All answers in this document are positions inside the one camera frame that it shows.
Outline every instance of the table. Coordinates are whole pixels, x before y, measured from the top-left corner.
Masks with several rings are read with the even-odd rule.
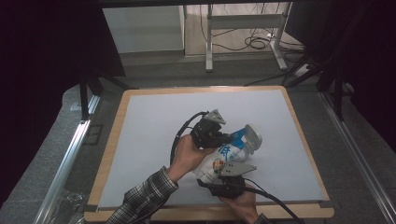
[[[131,97],[134,96],[155,96],[165,94],[186,94],[186,93],[228,93],[228,92],[254,92],[254,91],[281,91],[284,97],[287,108],[290,112],[290,117],[295,124],[301,142],[304,145],[304,153],[308,159],[308,164],[314,172],[314,176],[318,181],[318,185],[322,194],[322,200],[314,202],[293,202],[288,204],[288,207],[301,218],[327,218],[332,217],[334,210],[332,207],[326,206],[330,201],[327,191],[323,185],[318,168],[309,150],[309,146],[304,138],[303,131],[297,120],[297,117],[292,108],[289,96],[283,87],[212,87],[212,88],[179,88],[179,89],[158,89],[158,90],[138,90],[126,91],[120,102],[120,107],[109,136],[104,157],[102,159],[95,183],[92,188],[92,194],[88,201],[88,208],[84,214],[87,221],[105,221],[107,220],[113,210],[99,210],[96,211],[97,205],[101,200],[105,184],[110,173],[110,167],[113,158],[116,154],[117,144],[120,140],[122,125],[127,115],[127,107]],[[258,212],[264,213],[268,218],[290,218],[290,216],[280,206],[273,203],[260,203],[258,205]],[[221,204],[213,204],[210,206],[196,205],[196,206],[179,206],[173,205],[163,208],[155,213],[152,220],[236,220],[237,217],[233,212]]]

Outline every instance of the checkered shirt sleeve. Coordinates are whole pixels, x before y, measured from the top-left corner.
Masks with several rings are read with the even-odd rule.
[[[149,223],[151,215],[160,209],[177,189],[177,184],[169,179],[163,166],[145,182],[125,193],[122,205],[107,223]]]

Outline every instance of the hand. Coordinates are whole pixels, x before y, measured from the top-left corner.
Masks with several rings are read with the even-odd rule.
[[[183,175],[197,168],[202,160],[215,150],[215,148],[198,149],[192,142],[191,135],[182,136],[178,140],[173,162],[167,169],[169,178],[177,182]]]
[[[253,186],[246,184],[247,188],[254,189]],[[256,208],[256,194],[253,192],[244,191],[244,193],[236,199],[219,199],[225,204],[229,205],[235,214],[242,218],[246,223],[254,223],[259,215]]]

